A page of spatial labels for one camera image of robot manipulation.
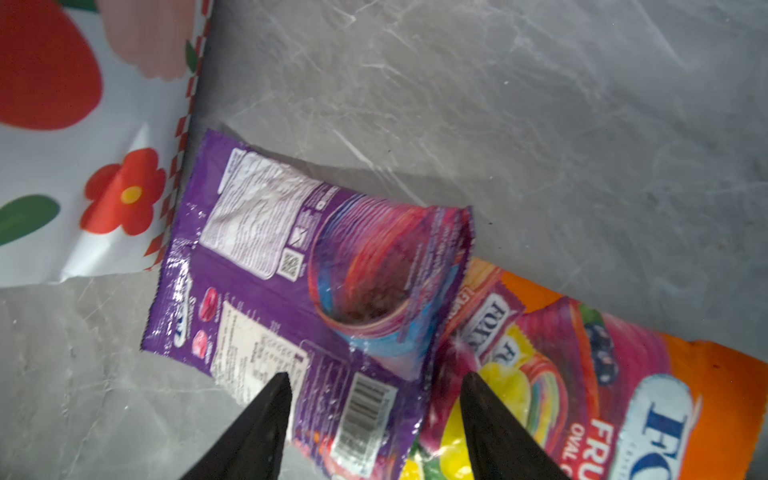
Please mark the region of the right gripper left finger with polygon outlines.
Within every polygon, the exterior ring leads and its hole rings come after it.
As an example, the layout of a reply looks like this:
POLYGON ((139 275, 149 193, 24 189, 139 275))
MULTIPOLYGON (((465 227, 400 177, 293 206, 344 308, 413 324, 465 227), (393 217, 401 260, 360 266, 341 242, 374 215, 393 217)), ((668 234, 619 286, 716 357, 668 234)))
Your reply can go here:
POLYGON ((263 479, 279 476, 292 390, 280 372, 266 384, 185 479, 263 479))

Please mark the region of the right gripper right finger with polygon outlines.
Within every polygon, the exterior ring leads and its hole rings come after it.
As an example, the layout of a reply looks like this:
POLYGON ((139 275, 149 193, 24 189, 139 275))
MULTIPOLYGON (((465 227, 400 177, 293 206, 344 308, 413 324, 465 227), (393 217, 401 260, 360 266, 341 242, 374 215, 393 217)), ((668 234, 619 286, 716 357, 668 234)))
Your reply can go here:
POLYGON ((567 480, 476 372, 462 380, 460 407, 476 479, 567 480))

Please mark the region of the purple Fox's candy bag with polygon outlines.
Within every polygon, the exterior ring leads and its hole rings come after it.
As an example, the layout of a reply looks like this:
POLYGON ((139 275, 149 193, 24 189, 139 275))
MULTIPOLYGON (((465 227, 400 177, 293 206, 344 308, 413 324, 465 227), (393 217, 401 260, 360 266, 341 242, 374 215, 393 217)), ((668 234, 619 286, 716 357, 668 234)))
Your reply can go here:
POLYGON ((287 373, 290 443, 331 479, 397 479, 473 243, 470 208, 339 187, 210 130, 141 347, 240 404, 287 373))

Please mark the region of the white floral paper bag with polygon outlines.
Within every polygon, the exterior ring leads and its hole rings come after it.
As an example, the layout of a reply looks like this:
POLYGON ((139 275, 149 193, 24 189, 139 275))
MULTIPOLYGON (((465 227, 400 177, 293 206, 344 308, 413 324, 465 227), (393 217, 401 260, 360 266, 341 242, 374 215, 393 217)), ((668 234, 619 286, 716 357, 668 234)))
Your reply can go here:
POLYGON ((212 10, 2 3, 3 287, 160 264, 212 10))

